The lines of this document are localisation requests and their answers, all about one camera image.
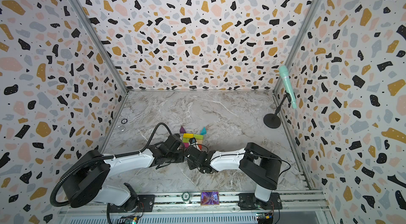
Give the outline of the purple triangular block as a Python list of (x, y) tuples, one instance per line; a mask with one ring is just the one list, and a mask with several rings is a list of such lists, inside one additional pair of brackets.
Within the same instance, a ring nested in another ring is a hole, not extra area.
[(181, 134), (186, 134), (187, 133), (183, 126), (181, 126), (181, 128), (180, 128), (180, 133)]

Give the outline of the teal triangular block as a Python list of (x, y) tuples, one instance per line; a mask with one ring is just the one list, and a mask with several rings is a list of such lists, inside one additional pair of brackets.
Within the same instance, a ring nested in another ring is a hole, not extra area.
[(206, 130), (205, 127), (201, 130), (201, 133), (200, 133), (200, 134), (201, 134), (201, 135), (206, 135), (206, 134), (207, 134), (207, 130)]

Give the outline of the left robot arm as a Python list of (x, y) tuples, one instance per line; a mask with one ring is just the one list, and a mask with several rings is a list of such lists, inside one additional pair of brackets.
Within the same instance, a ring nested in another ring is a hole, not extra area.
[(151, 141), (148, 139), (141, 150), (122, 154), (89, 151), (61, 177), (50, 194), (50, 204), (79, 208), (96, 202), (105, 203), (108, 208), (117, 206), (126, 212), (138, 209), (140, 197), (131, 185), (115, 187), (106, 180), (130, 170), (158, 169), (183, 162), (185, 146), (179, 134), (170, 133), (163, 142), (152, 144)]

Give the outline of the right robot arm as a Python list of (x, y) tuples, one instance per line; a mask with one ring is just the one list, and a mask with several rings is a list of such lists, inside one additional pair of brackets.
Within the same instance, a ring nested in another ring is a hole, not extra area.
[(210, 151), (191, 138), (189, 143), (184, 143), (184, 157), (190, 170), (197, 169), (202, 174), (237, 170), (251, 178), (256, 183), (255, 192), (240, 195), (239, 207), (242, 210), (281, 208), (272, 200), (272, 192), (277, 189), (279, 177), (291, 169), (291, 164), (260, 145), (247, 143), (245, 148), (237, 151)]

